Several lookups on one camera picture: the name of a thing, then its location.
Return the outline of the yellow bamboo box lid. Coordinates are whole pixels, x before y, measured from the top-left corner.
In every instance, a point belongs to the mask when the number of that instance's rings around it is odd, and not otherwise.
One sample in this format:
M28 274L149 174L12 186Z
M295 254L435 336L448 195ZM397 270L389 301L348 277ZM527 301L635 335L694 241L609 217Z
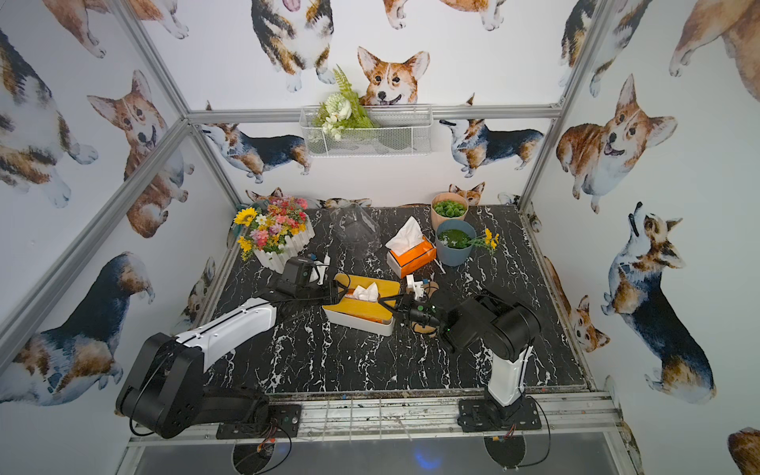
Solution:
M338 304L324 306L323 309L326 313L338 313L374 324L389 325L393 323L393 314L379 303L357 300L350 295L357 287L368 289L372 284L375 284L379 293L378 297L395 296L401 290L401 284L398 281L339 273L334 278L334 282L348 287L348 296L342 298Z

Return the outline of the orange tissue pack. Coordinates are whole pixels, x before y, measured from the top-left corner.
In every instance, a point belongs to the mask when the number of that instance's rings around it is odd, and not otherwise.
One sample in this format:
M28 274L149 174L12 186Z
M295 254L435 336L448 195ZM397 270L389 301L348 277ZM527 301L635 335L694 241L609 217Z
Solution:
M350 294L350 298L363 302L376 303L379 298L379 288L375 282L372 282L368 287L357 285Z
M413 274L437 258L437 248L423 234L414 217L407 219L385 247L387 263L399 278Z

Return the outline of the clear plastic box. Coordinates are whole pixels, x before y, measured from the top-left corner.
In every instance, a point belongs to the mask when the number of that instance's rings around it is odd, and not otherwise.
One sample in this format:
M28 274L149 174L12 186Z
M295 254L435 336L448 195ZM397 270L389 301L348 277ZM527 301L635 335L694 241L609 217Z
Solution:
M358 205L330 211L332 230L342 245L355 255L370 255L380 248L377 224Z

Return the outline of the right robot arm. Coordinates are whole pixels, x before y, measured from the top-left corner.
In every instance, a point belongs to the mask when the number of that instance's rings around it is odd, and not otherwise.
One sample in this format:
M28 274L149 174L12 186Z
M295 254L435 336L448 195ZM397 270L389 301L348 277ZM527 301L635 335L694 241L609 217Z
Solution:
M482 342L492 354L487 386L491 400L508 408L522 399L526 363L542 332L542 323L529 306L488 290L461 301L437 292L425 303L410 294L399 294L380 297L378 304L407 326L433 328L441 346L451 354Z

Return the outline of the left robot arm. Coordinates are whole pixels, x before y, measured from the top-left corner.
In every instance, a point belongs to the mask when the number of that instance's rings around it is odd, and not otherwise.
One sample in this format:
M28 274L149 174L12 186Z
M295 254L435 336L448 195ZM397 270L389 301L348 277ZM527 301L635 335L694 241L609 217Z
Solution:
M281 307L338 302L340 291L327 278L330 267L328 256L291 257L272 287L237 309L177 336L158 332L148 338L117 397L117 412L130 426L143 426L144 435L164 439L206 424L272 431L269 401L261 391L212 386L205 374L244 342L286 323Z

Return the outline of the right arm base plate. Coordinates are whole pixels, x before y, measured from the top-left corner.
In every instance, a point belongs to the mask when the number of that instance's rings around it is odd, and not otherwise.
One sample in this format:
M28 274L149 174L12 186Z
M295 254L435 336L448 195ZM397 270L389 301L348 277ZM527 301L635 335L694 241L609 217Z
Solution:
M542 416L534 398L521 398L510 406L491 399L463 399L458 403L457 425L465 433L487 431L538 431Z

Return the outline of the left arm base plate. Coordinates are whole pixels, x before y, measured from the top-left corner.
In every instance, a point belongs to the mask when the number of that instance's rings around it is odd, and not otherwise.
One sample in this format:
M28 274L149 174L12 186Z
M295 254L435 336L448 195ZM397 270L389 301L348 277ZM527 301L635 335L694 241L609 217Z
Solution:
M253 418L244 423L220 424L216 439L271 439L296 437L302 419L303 406L275 404L259 408Z

